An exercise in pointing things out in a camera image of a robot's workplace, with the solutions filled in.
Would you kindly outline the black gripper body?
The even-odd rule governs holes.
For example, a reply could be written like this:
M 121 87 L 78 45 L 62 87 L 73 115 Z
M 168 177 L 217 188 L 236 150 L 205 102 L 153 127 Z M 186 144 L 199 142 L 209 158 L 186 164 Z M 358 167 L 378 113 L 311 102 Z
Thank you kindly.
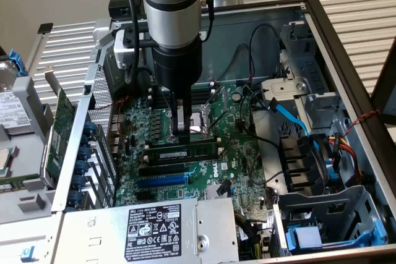
M 153 63 L 158 82 L 171 91 L 177 99 L 191 92 L 191 87 L 202 73 L 202 40 L 177 49 L 159 46 L 152 48 Z

